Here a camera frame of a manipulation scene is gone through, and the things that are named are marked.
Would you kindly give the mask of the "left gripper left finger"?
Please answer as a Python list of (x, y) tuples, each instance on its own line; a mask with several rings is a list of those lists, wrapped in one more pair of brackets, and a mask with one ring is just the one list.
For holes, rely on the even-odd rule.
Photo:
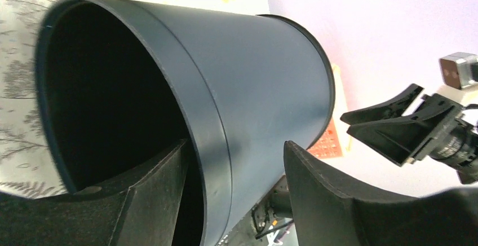
[(171, 245), (188, 170), (180, 140), (92, 189), (41, 199), (1, 195), (2, 245)]

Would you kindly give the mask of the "pink plastic basket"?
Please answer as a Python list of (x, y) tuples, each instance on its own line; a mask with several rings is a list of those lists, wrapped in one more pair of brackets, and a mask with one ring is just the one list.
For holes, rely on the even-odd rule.
[(342, 146), (335, 127), (334, 120), (331, 120), (322, 136), (315, 144), (307, 149), (317, 159), (332, 159), (343, 157)]

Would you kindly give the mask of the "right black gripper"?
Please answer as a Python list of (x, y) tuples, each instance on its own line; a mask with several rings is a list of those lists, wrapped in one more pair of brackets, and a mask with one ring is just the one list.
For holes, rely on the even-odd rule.
[(424, 94), (416, 110), (402, 116), (422, 91), (411, 84), (392, 99), (346, 112), (340, 120), (349, 125), (350, 136), (397, 166), (429, 156), (454, 169), (461, 184), (477, 182), (477, 123), (463, 119), (464, 111), (477, 110), (477, 104)]

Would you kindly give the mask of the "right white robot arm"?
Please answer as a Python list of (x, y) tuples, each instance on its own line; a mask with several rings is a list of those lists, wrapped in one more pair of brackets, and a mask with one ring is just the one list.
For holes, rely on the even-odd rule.
[(461, 184), (477, 182), (477, 55), (455, 52), (439, 60), (444, 85), (434, 94), (411, 84), (394, 98), (349, 111), (347, 133), (387, 160), (403, 166), (425, 157), (454, 169)]

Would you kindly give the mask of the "dark blue round bin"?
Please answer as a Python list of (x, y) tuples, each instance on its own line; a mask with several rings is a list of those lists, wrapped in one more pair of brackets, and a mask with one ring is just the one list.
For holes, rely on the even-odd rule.
[(59, 0), (36, 43), (37, 102), (69, 191), (180, 139), (196, 155), (190, 239), (215, 245), (331, 120), (330, 62), (298, 23), (132, 0)]

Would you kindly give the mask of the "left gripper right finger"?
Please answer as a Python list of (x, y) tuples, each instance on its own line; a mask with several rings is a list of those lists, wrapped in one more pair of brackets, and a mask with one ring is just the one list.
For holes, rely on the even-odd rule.
[(477, 189), (425, 197), (387, 191), (292, 141), (284, 166), (299, 245), (476, 245)]

